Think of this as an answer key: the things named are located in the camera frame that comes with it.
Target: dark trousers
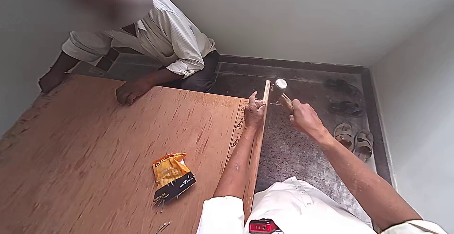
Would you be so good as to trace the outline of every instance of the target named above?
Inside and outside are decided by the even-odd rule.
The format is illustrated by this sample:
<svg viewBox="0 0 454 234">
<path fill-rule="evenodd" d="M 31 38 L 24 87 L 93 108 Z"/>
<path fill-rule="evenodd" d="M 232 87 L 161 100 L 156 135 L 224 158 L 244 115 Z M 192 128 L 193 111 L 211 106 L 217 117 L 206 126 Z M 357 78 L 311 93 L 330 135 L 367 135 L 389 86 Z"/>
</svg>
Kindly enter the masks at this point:
<svg viewBox="0 0 454 234">
<path fill-rule="evenodd" d="M 218 51 L 212 51 L 203 58 L 204 68 L 183 80 L 173 80 L 158 84 L 158 86 L 183 89 L 188 91 L 208 92 L 214 85 L 216 67 L 219 62 Z"/>
</svg>

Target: hammer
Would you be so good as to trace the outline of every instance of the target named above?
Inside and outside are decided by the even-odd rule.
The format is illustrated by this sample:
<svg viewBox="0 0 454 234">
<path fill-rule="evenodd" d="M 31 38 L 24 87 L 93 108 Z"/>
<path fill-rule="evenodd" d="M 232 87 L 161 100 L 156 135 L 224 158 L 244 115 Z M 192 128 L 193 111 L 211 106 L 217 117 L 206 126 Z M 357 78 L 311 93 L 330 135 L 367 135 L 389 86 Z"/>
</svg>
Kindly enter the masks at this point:
<svg viewBox="0 0 454 234">
<path fill-rule="evenodd" d="M 290 111 L 290 114 L 293 115 L 293 103 L 284 93 L 286 89 L 287 82 L 284 79 L 277 79 L 271 88 L 271 100 L 281 102 Z"/>
</svg>

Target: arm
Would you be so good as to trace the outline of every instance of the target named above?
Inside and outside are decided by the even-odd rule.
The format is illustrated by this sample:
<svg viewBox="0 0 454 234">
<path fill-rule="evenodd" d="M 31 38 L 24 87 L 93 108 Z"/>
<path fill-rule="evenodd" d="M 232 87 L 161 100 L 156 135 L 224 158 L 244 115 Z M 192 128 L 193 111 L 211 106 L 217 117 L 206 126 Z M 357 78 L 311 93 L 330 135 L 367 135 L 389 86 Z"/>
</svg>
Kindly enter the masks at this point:
<svg viewBox="0 0 454 234">
<path fill-rule="evenodd" d="M 93 62 L 110 50 L 112 39 L 101 32 L 71 32 L 62 45 L 57 61 L 38 84 L 43 93 L 49 93 L 65 78 L 66 72 L 79 61 Z"/>
<path fill-rule="evenodd" d="M 254 92 L 244 110 L 244 130 L 219 179 L 211 199 L 203 202 L 197 234 L 241 234 L 244 225 L 243 194 L 256 130 L 263 124 L 265 106 Z"/>
<path fill-rule="evenodd" d="M 133 82 L 126 82 L 116 90 L 117 101 L 121 105 L 132 105 L 136 98 L 145 94 L 156 84 L 181 79 L 183 75 L 175 74 L 164 68 L 140 77 Z"/>
<path fill-rule="evenodd" d="M 155 19 L 163 34 L 172 43 L 173 51 L 179 59 L 165 69 L 123 84 L 117 89 L 117 101 L 121 105 L 132 105 L 136 98 L 148 92 L 156 84 L 187 78 L 204 67 L 190 24 L 171 11 L 160 11 Z"/>
<path fill-rule="evenodd" d="M 292 124 L 321 145 L 336 173 L 380 229 L 422 219 L 391 185 L 331 136 L 309 104 L 293 100 L 293 108 Z"/>
<path fill-rule="evenodd" d="M 249 97 L 249 106 L 244 111 L 243 133 L 219 179 L 213 197 L 243 198 L 255 133 L 263 121 L 265 112 L 264 103 L 255 101 L 256 94 L 257 92 L 254 92 Z"/>
</svg>

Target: hammer head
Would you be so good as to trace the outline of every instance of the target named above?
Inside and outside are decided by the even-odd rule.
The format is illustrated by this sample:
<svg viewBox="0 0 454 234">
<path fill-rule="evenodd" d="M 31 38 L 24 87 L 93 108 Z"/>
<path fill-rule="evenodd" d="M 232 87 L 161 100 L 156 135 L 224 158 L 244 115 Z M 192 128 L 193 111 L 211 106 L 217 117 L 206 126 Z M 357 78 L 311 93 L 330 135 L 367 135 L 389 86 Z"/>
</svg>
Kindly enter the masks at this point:
<svg viewBox="0 0 454 234">
<path fill-rule="evenodd" d="M 276 103 L 287 89 L 287 82 L 284 79 L 277 79 L 271 87 L 270 102 Z"/>
</svg>

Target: red tape measure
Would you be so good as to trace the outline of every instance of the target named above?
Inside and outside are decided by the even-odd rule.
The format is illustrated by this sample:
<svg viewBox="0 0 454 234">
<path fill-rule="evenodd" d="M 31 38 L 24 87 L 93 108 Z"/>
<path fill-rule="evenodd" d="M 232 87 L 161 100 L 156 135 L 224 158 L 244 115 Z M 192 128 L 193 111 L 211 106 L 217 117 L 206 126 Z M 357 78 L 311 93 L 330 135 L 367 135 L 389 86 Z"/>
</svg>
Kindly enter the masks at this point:
<svg viewBox="0 0 454 234">
<path fill-rule="evenodd" d="M 268 234 L 279 230 L 279 227 L 271 219 L 251 220 L 249 222 L 249 233 Z"/>
</svg>

